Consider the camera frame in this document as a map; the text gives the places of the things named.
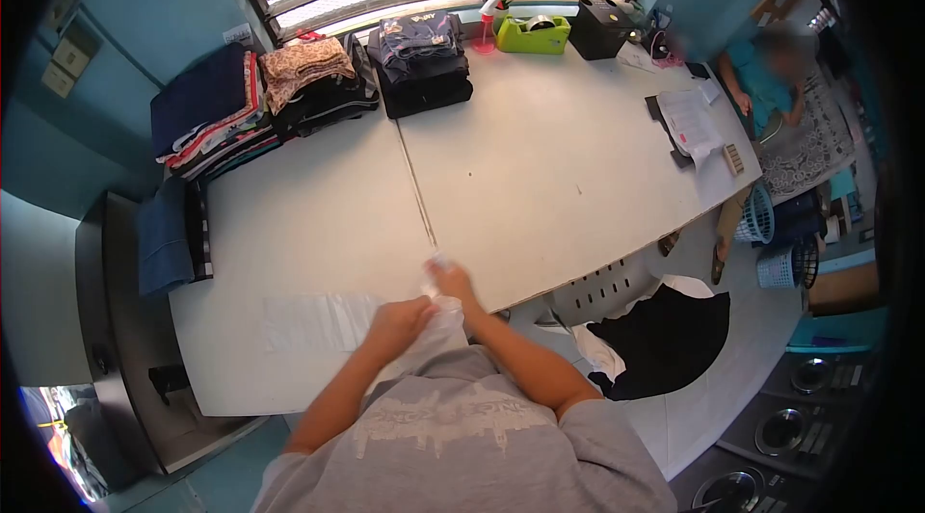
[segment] laundry basket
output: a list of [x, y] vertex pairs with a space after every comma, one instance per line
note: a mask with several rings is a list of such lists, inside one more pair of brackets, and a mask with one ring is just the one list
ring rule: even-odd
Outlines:
[[812, 288], [819, 272], [819, 249], [804, 242], [768, 250], [757, 261], [757, 284], [761, 288]]
[[735, 228], [733, 240], [767, 244], [774, 237], [774, 209], [770, 205], [768, 188], [755, 184], [742, 210], [742, 220]]

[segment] white table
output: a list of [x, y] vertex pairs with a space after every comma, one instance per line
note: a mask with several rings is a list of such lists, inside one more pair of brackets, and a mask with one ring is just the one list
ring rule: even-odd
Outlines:
[[640, 250], [760, 176], [724, 95], [711, 116], [746, 171], [705, 203], [693, 167], [675, 166], [644, 97], [695, 87], [687, 68], [586, 62], [571, 44], [561, 57], [471, 52], [469, 63], [468, 103], [398, 126], [380, 110], [209, 186], [214, 279], [170, 294], [202, 414], [301, 411], [348, 356], [270, 350], [264, 298], [417, 296], [433, 237], [485, 306], [503, 309]]
[[[625, 50], [639, 49], [626, 44]], [[436, 242], [472, 274], [489, 310], [507, 308], [656, 242], [761, 175], [721, 95], [711, 117], [745, 172], [698, 194], [644, 98], [695, 88], [686, 67], [615, 59], [468, 55], [468, 103], [399, 119]]]
[[296, 138], [208, 188], [214, 278], [170, 293], [202, 414], [304, 410], [349, 353], [271, 351], [266, 297], [415, 296], [433, 253], [398, 130], [381, 111]]

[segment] dryer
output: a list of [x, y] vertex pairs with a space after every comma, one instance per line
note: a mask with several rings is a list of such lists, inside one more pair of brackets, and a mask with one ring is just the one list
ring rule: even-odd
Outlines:
[[815, 486], [718, 447], [707, 449], [668, 484], [680, 511], [719, 499], [711, 513], [799, 513]]
[[761, 391], [812, 403], [857, 403], [873, 371], [869, 352], [784, 353]]
[[783, 473], [818, 479], [845, 436], [853, 407], [758, 393], [717, 446]]

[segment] woman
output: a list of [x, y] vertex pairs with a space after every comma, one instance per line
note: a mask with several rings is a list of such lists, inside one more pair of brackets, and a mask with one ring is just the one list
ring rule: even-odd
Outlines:
[[[755, 39], [731, 44], [720, 54], [717, 62], [720, 78], [738, 108], [739, 119], [752, 132], [749, 137], [759, 140], [767, 126], [780, 126], [780, 122], [793, 127], [799, 125], [805, 108], [802, 80], [806, 55], [813, 53], [814, 44], [810, 45], [813, 42], [815, 38], [794, 34], [786, 27], [768, 29]], [[752, 145], [760, 155], [757, 143], [753, 141]], [[742, 219], [751, 188], [751, 185], [746, 186], [721, 208], [710, 273], [714, 286], [723, 278], [733, 234]], [[671, 253], [680, 233], [676, 230], [659, 240], [663, 256]]]
[[427, 266], [482, 345], [433, 357], [364, 399], [436, 312], [427, 297], [380, 307], [267, 466], [253, 511], [677, 510], [618, 405], [487, 314], [463, 269]]

